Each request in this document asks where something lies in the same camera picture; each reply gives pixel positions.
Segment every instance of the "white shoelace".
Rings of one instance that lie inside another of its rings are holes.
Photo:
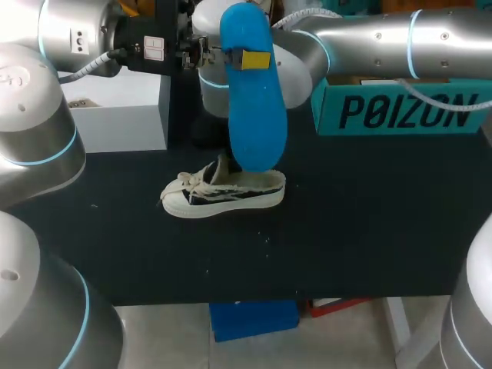
[[[163,200],[164,197],[168,194],[180,192],[183,190],[186,190],[190,194],[196,195],[201,198],[206,197],[208,194],[213,194],[217,192],[217,188],[214,188],[214,186],[210,186],[207,182],[203,180],[204,173],[207,169],[208,167],[205,167],[198,173],[194,174],[186,172],[180,173],[178,175],[178,180],[182,182],[182,185],[165,188],[161,193],[161,200]]]

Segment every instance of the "cardboard box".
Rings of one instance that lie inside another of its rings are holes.
[[[473,80],[409,80],[426,96],[454,105],[492,100],[490,83]],[[475,133],[488,110],[453,112],[423,103],[393,80],[324,79],[311,97],[319,135]]]
[[[169,77],[125,67],[116,77],[89,75],[62,88],[85,150],[94,153],[165,150],[170,86]]]

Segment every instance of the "floor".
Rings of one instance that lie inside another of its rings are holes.
[[[411,329],[436,298],[405,298]],[[381,301],[316,319],[294,330],[217,344],[207,304],[119,307],[128,334],[123,369],[393,369]],[[434,350],[418,369],[444,369]]]

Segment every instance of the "cable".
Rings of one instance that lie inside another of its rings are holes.
[[[80,78],[85,77],[86,75],[90,75],[93,71],[95,71],[97,68],[99,68],[101,65],[106,64],[107,62],[117,58],[118,56],[125,57],[126,56],[126,50],[123,48],[120,48],[118,50],[111,50],[109,52],[104,53],[94,61],[91,61],[89,64],[87,64],[84,68],[82,68],[80,71],[77,71],[73,75],[67,75],[66,77],[61,77],[58,79],[60,82],[60,85],[63,85],[65,83],[71,83],[78,81]]]
[[[331,10],[327,10],[323,8],[308,8],[308,9],[299,10],[297,12],[288,15],[287,17],[282,18],[280,21],[275,23],[272,26],[272,28],[280,28],[280,27],[285,27],[287,25],[291,27],[295,25],[297,22],[299,22],[301,19],[304,19],[311,15],[322,15],[327,18],[342,18],[341,15],[332,12]]]
[[[410,85],[407,81],[404,79],[398,79],[398,82],[407,90],[410,92],[413,96],[416,98],[419,98],[423,102],[428,103],[429,105],[435,106],[436,108],[441,108],[444,110],[449,110],[449,111],[477,111],[477,110],[484,110],[492,107],[492,100],[486,101],[486,102],[481,102],[480,104],[475,104],[475,105],[452,105],[452,104],[445,104],[443,102],[434,100],[432,98],[427,97],[426,95],[420,93],[417,91],[414,87]]]

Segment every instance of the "sneaker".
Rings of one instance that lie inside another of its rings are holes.
[[[279,171],[231,170],[225,155],[198,173],[180,173],[161,193],[164,209],[179,218],[206,218],[238,209],[263,209],[284,198],[285,176]]]

